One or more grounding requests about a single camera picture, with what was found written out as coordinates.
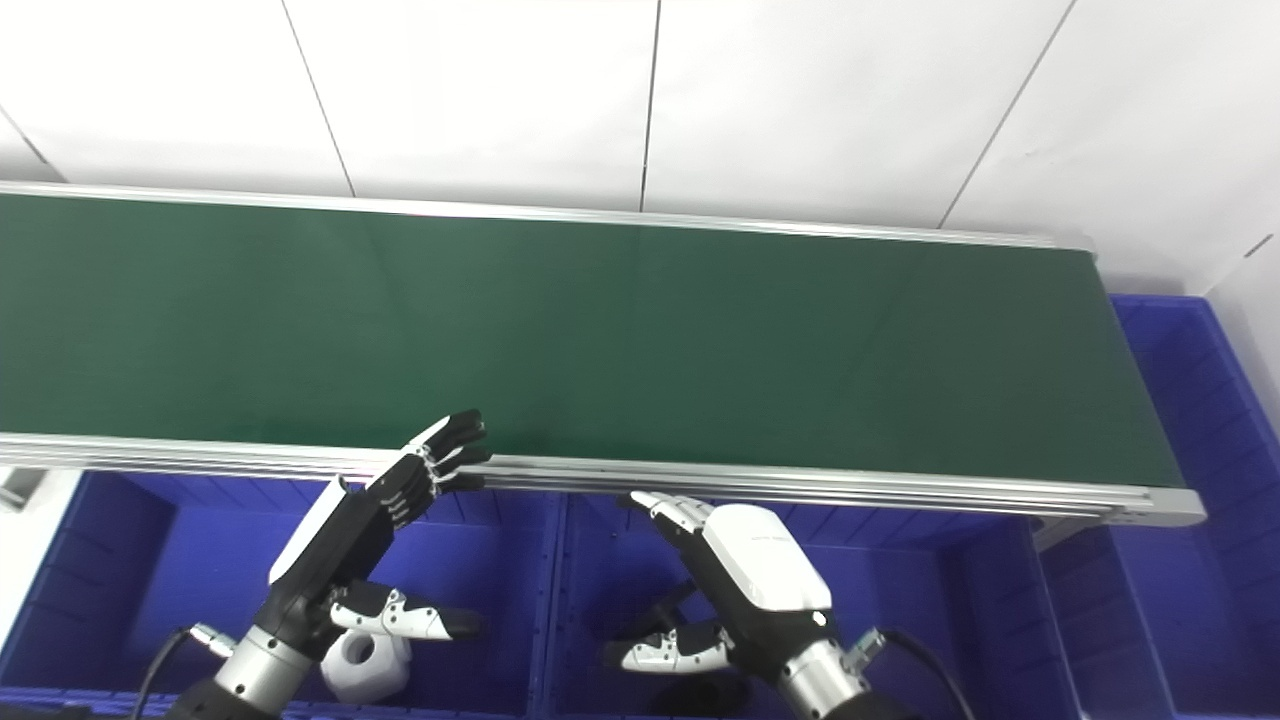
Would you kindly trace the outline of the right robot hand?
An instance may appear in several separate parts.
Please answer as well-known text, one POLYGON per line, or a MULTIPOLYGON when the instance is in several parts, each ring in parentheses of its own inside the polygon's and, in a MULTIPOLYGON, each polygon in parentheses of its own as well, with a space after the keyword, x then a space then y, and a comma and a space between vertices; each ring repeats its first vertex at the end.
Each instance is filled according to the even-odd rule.
POLYGON ((612 641, 605 665, 659 675, 736 667, 769 683, 849 675, 829 587, 776 512, 655 491, 631 491, 618 503, 652 520, 716 615, 612 641))

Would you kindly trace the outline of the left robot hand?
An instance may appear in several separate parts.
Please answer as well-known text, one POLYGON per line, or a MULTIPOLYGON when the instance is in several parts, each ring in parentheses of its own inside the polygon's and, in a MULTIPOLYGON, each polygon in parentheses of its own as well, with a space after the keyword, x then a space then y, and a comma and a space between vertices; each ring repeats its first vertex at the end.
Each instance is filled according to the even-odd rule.
POLYGON ((285 646, 312 661, 347 630, 413 641, 479 635, 485 626, 479 612, 444 609, 369 577, 396 533, 440 496, 483 488, 483 480, 457 474, 492 459, 480 446, 485 436, 479 410, 456 413, 415 436, 362 489, 332 482, 307 515, 317 525, 311 532, 300 527, 279 557, 253 630, 271 647, 285 646))

